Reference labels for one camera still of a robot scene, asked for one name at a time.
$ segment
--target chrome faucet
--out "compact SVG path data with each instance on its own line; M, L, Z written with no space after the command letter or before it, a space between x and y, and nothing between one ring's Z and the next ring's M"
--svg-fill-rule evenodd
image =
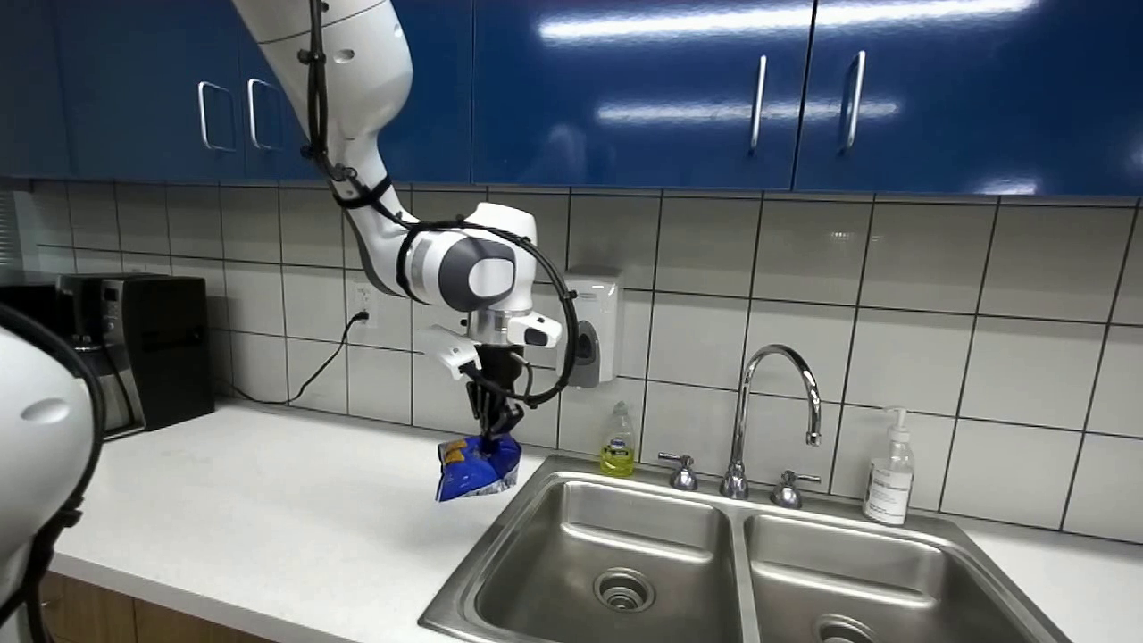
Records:
M808 387L808 404L811 404L811 430L808 430L808 444L819 444L821 435L821 394L819 394L819 380L811 371L811 364L787 343L769 343L762 345L746 364L742 364L742 380L741 380L741 404L736 404L736 435L734 435L734 449L728 449L728 464L727 464L727 479L719 486L723 498L749 498L749 482L746 482L746 464L742 464L742 444L746 444L746 401L749 401L749 380L756 371L756 364L773 355L787 355L789 364L799 371L799 382Z

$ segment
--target tiled wall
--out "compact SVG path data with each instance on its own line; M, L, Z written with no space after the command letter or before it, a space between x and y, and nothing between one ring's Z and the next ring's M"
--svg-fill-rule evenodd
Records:
M533 212L569 273L630 284L622 380L536 412L529 444L592 452L625 401L646 462L719 475L742 357L789 343L821 382L821 444L789 364L764 364L749 479L860 498L902 404L918 508L1143 542L1140 204L403 188L423 217L479 198ZM459 317L373 292L323 188L38 187L19 212L37 275L203 275L218 371L259 398L298 388L366 308L303 407L471 430L433 359Z

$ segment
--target stainless steel sink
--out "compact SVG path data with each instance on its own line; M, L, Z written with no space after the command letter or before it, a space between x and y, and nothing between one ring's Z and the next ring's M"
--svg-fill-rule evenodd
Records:
M972 539L848 505L773 505L603 479L552 457L423 625L569 643L1064 643Z

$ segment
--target small bottle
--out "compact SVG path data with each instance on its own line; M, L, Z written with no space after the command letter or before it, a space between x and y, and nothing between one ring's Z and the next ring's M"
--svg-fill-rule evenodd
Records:
M905 525L914 494L914 448L905 431L909 412L892 412L891 444L872 457L866 515L883 525Z
M635 475L635 431L633 431L633 414L630 404L614 404L609 430L603 430L603 448L600 448L600 471L633 479Z

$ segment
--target kitchen counter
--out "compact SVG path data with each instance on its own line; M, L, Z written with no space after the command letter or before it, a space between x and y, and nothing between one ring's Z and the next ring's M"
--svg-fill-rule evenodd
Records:
M263 641L438 643L419 613L515 494L437 505L437 444L263 407L119 440L55 571ZM1137 635L1143 548L962 525L1074 643Z

